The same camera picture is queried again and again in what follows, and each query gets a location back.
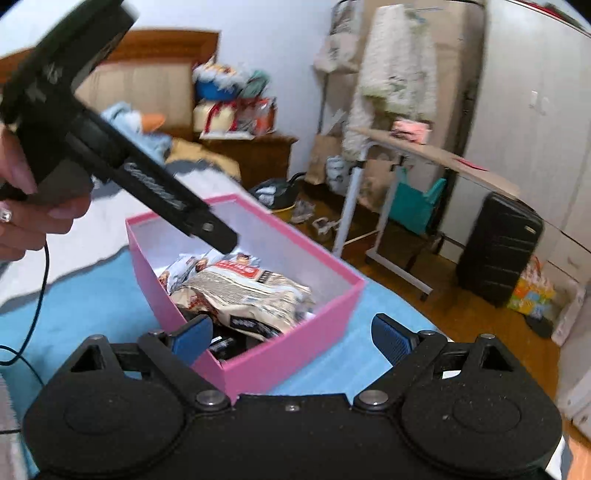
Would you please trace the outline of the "white paper bag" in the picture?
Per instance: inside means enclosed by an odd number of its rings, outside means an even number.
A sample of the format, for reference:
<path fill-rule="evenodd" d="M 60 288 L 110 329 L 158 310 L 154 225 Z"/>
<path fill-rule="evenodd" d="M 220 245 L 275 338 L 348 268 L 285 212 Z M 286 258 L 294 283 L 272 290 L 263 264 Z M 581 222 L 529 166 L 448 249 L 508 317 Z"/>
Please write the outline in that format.
<path fill-rule="evenodd" d="M 561 289 L 561 292 L 563 293 L 564 305 L 560 309 L 556 326 L 552 333 L 552 341 L 559 347 L 564 345 L 576 323 L 585 301 L 586 289 L 575 280 L 568 280 Z"/>

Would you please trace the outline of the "white fluffy garment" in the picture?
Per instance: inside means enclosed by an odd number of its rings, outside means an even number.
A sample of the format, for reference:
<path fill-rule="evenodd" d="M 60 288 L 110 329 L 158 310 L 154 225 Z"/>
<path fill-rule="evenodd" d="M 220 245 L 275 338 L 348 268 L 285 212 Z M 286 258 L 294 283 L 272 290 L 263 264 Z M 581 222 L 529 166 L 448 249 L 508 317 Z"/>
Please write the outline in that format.
<path fill-rule="evenodd" d="M 431 30 L 404 4 L 377 8 L 353 91 L 342 155 L 360 154 L 358 128 L 388 129 L 399 117 L 433 123 L 437 117 L 437 55 Z"/>

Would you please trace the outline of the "white rolling side table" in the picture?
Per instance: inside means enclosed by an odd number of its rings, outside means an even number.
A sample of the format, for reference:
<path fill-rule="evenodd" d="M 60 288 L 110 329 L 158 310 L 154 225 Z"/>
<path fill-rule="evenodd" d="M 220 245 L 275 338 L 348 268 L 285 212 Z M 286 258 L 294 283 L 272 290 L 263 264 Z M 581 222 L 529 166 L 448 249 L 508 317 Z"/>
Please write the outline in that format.
<path fill-rule="evenodd" d="M 339 219 L 339 229 L 335 234 L 332 253 L 335 256 L 341 256 L 342 250 L 349 244 L 346 237 L 348 237 L 349 227 L 352 224 L 358 195 L 361 193 L 363 172 L 365 172 L 370 150 L 375 147 L 389 150 L 391 155 L 396 158 L 393 165 L 394 182 L 388 189 L 377 229 L 373 232 L 377 236 L 376 243 L 366 252 L 366 257 L 403 278 L 422 292 L 423 299 L 427 299 L 432 293 L 432 288 L 414 277 L 411 274 L 411 269 L 421 251 L 427 246 L 435 243 L 441 247 L 447 240 L 446 235 L 439 230 L 439 225 L 446 213 L 457 178 L 467 178 L 509 199 L 519 197 L 519 188 L 501 176 L 474 166 L 446 150 L 398 139 L 392 133 L 383 130 L 353 127 L 351 131 L 362 136 L 362 146 L 359 158 L 356 159 L 351 171 L 346 201 L 341 219 Z M 435 181 L 431 189 L 426 192 L 414 189 L 409 184 L 408 169 L 415 160 L 444 169 L 444 175 Z M 390 220 L 398 222 L 400 226 L 410 232 L 425 238 L 424 244 L 412 254 L 404 267 L 394 264 L 379 253 L 382 237 Z"/>

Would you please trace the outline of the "brown paper bag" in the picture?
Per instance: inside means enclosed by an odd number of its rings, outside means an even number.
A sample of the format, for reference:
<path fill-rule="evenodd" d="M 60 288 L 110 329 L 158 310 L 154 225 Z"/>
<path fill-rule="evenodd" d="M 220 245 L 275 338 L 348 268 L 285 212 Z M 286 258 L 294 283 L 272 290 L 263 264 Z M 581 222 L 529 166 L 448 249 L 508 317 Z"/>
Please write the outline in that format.
<path fill-rule="evenodd" d="M 329 158 L 339 156 L 342 153 L 342 137 L 318 134 L 315 136 L 314 145 L 311 148 L 308 172 L 304 181 L 311 185 L 324 184 L 327 180 L 327 162 Z"/>

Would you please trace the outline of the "striped bed sheet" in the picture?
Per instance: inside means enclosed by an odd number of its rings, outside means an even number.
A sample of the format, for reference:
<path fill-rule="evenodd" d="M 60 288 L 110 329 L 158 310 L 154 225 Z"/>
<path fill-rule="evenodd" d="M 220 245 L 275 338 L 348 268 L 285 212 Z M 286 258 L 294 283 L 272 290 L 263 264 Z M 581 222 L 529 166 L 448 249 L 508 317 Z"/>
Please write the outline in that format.
<path fill-rule="evenodd" d="M 19 348 L 39 318 L 24 357 L 1 374 L 18 419 L 75 348 L 92 334 L 133 342 L 156 328 L 132 271 L 127 242 L 114 255 L 99 249 L 124 235 L 126 218 L 144 207 L 112 184 L 94 190 L 88 214 L 67 236 L 49 241 L 50 254 L 32 252 L 1 270 L 1 342 Z M 367 280 L 345 336 L 273 389 L 274 395 L 344 393 L 353 397 L 391 365 L 370 338 L 370 322 L 385 313 L 412 331 L 434 324 L 391 290 Z"/>

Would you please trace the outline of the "white wardrobe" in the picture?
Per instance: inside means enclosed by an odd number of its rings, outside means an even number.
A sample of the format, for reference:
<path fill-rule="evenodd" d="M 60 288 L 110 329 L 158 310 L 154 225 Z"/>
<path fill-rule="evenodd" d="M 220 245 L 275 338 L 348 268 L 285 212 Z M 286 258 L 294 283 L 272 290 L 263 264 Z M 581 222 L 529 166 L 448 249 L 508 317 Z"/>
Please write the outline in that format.
<path fill-rule="evenodd" d="M 466 159 L 519 189 L 544 222 L 547 274 L 590 280 L 590 34 L 522 1 L 486 5 Z"/>

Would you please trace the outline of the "wooden headboard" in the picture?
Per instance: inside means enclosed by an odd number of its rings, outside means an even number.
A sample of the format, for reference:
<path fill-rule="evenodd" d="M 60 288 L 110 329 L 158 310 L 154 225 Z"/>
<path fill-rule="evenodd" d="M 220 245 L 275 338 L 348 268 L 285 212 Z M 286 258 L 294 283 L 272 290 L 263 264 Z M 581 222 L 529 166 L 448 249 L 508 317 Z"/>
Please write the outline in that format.
<path fill-rule="evenodd" d="M 195 93 L 192 69 L 217 54 L 218 34 L 197 30 L 134 29 L 76 91 L 102 111 L 125 102 L 142 113 L 165 116 L 161 130 L 193 137 Z"/>

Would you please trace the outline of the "colourful gift bag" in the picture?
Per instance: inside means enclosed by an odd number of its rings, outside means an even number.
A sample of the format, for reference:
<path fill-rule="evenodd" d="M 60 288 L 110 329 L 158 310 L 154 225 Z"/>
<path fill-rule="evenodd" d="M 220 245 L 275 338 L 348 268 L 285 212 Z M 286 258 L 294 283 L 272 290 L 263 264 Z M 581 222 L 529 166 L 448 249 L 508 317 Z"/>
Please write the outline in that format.
<path fill-rule="evenodd" d="M 526 317 L 541 320 L 554 300 L 552 281 L 543 273 L 537 256 L 530 258 L 507 303 L 507 307 Z"/>

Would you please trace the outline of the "snack bar packet in box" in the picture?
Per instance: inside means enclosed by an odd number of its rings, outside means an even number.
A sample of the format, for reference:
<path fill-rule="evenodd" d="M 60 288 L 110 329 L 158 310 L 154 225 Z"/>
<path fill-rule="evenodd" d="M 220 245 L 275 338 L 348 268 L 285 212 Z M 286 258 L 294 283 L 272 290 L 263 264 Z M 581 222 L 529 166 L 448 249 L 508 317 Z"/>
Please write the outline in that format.
<path fill-rule="evenodd" d="M 180 254 L 174 262 L 160 272 L 158 282 L 170 295 L 187 279 L 204 270 L 216 259 L 217 255 L 212 252 L 202 255 Z"/>

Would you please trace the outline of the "pink storage box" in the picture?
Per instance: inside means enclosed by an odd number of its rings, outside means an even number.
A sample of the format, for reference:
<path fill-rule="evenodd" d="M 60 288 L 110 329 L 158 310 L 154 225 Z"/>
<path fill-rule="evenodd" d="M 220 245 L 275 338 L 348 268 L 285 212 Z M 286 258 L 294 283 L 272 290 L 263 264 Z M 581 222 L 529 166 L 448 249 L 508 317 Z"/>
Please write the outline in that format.
<path fill-rule="evenodd" d="M 237 196 L 212 201 L 239 236 L 223 255 L 154 213 L 126 221 L 134 273 L 159 326 L 171 333 L 198 313 L 236 338 L 215 354 L 183 344 L 191 368 L 228 394 L 263 394 L 346 333 L 365 280 L 330 252 Z"/>

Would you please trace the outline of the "beige instant noodle packet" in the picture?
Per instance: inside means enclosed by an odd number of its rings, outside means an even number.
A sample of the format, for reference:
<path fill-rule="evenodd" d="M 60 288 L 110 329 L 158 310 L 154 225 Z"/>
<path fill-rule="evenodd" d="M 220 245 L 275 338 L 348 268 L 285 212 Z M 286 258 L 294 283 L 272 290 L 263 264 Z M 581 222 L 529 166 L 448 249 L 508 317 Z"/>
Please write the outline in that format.
<path fill-rule="evenodd" d="M 290 333 L 311 318 L 311 288 L 239 260 L 222 259 L 187 279 L 170 295 L 177 308 L 205 311 L 226 326 L 231 316 L 253 319 Z"/>

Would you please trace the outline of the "wooden nightstand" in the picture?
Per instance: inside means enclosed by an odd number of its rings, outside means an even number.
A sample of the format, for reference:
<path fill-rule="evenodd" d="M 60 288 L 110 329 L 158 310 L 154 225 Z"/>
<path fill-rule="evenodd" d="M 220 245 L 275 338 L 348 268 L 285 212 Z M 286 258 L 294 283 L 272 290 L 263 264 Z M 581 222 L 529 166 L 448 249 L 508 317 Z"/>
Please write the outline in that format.
<path fill-rule="evenodd" d="M 252 189 L 270 179 L 286 179 L 290 167 L 294 136 L 279 133 L 254 137 L 252 140 L 200 140 L 205 148 L 235 160 L 240 169 L 240 183 Z"/>

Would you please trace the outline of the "blue plush toy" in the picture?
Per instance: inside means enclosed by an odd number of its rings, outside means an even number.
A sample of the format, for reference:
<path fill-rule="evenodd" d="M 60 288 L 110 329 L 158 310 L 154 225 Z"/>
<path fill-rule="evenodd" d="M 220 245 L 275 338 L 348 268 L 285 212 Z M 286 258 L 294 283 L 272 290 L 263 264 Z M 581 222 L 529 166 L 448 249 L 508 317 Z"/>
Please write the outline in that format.
<path fill-rule="evenodd" d="M 142 126 L 139 110 L 125 102 L 115 103 L 100 113 L 100 116 L 118 130 L 152 161 L 163 165 L 170 153 L 172 139 L 161 132 L 149 132 Z"/>

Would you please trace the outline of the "teal shopping bag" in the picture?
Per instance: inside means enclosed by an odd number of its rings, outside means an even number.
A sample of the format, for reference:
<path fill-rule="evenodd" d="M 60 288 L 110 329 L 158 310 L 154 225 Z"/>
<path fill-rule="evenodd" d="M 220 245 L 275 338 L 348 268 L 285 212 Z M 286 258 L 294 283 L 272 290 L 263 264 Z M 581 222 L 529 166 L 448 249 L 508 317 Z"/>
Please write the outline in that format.
<path fill-rule="evenodd" d="M 408 170 L 399 168 L 399 181 L 389 218 L 417 235 L 425 235 L 446 183 L 445 178 L 440 178 L 429 191 L 423 192 L 409 184 Z"/>

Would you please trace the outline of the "black suitcase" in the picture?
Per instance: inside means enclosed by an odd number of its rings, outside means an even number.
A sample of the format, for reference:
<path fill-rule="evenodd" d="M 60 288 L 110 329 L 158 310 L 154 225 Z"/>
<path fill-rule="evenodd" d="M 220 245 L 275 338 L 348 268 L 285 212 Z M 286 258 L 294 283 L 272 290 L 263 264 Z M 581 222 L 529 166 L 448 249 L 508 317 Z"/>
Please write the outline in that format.
<path fill-rule="evenodd" d="M 544 232 L 538 213 L 497 192 L 485 198 L 456 266 L 460 287 L 505 306 Z"/>

